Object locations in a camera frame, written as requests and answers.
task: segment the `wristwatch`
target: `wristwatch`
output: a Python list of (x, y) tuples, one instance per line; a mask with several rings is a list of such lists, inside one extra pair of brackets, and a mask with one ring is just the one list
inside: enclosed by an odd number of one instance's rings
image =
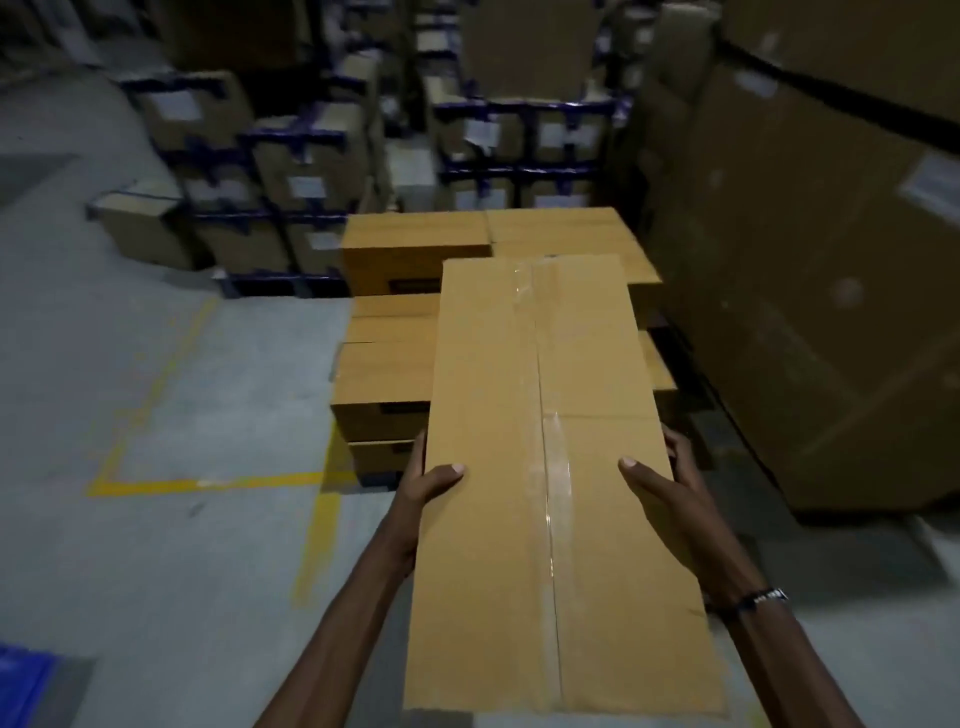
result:
[(774, 599), (776, 601), (789, 601), (790, 597), (786, 595), (783, 589), (766, 589), (762, 592), (753, 592), (744, 596), (732, 607), (713, 607), (712, 611), (726, 624), (737, 621), (744, 612), (755, 612), (757, 605)]

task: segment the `forearm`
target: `forearm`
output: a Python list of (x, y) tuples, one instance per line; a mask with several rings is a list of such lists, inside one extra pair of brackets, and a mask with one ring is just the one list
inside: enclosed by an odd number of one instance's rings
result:
[(408, 572), (378, 531), (255, 728), (340, 728)]
[(729, 628), (775, 728), (863, 728), (785, 604), (763, 602)]

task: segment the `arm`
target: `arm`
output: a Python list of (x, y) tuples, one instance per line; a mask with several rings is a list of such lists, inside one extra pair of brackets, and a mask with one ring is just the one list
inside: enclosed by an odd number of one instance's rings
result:
[(461, 465), (423, 474), (414, 444), (390, 510), (327, 607), (320, 626), (254, 728), (340, 728), (400, 584), (414, 567), (423, 505), (463, 476)]
[[(666, 427), (663, 432), (676, 461), (676, 481), (625, 457), (620, 460), (620, 472), (627, 484), (666, 503), (686, 536), (697, 575), (714, 605), (729, 608), (747, 595), (764, 591), (766, 579), (720, 515), (697, 470), (689, 441)], [(729, 629), (775, 728), (863, 728), (782, 601), (764, 601), (753, 612), (741, 612)]]

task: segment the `warehouse floor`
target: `warehouse floor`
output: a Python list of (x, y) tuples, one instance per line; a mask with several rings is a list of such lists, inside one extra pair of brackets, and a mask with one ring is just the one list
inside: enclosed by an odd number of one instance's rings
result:
[[(0, 642), (91, 667), (81, 728), (250, 725), (390, 498), (315, 485), (349, 301), (222, 302), (207, 274), (121, 258), (85, 221), (97, 194), (161, 174), (95, 73), (0, 99)], [(724, 508), (867, 724), (955, 725), (960, 520), (800, 529), (726, 420), (697, 424)], [(409, 587), (353, 726), (400, 723)], [(729, 721), (474, 722), (764, 725), (717, 641)]]

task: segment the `yellow floor line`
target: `yellow floor line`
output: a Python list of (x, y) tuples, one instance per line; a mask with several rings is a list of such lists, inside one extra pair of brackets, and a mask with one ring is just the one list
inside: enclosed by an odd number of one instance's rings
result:
[(237, 477), (231, 480), (144, 480), (133, 483), (94, 483), (87, 491), (92, 497), (162, 496), (168, 493), (192, 493), (197, 491), (224, 491), (237, 488), (287, 488), (304, 485), (339, 485), (356, 483), (355, 473), (288, 473), (261, 477)]
[(339, 517), (340, 495), (318, 490), (314, 500), (313, 515), (310, 517), (310, 525), (306, 531), (306, 540), (303, 543), (300, 570), (297, 572), (291, 594), (291, 599), (297, 608), (309, 605), (317, 576), (330, 563), (337, 540)]
[(150, 385), (150, 391), (147, 393), (147, 399), (145, 399), (143, 404), (133, 411), (130, 420), (120, 431), (119, 436), (113, 443), (113, 447), (110, 448), (107, 458), (100, 466), (100, 471), (97, 472), (97, 476), (94, 478), (93, 482), (90, 483), (90, 488), (88, 491), (90, 495), (94, 495), (95, 491), (105, 485), (108, 485), (116, 475), (117, 471), (120, 469), (121, 463), (123, 462), (124, 455), (127, 452), (127, 445), (131, 436), (136, 431), (142, 429), (144, 425), (150, 421), (150, 415), (153, 413), (154, 408), (159, 404), (160, 399), (163, 397), (164, 390), (170, 383), (170, 380), (173, 378), (180, 364), (193, 350), (194, 345), (197, 343), (201, 333), (204, 331), (206, 323), (210, 320), (210, 316), (213, 315), (213, 312), (216, 310), (219, 303), (219, 298), (211, 297), (207, 299), (204, 305), (202, 305), (200, 309), (193, 315), (187, 332), (183, 335), (183, 338), (180, 339), (180, 342), (177, 344), (177, 348), (174, 350), (170, 360), (167, 361), (166, 365), (163, 367), (163, 370)]

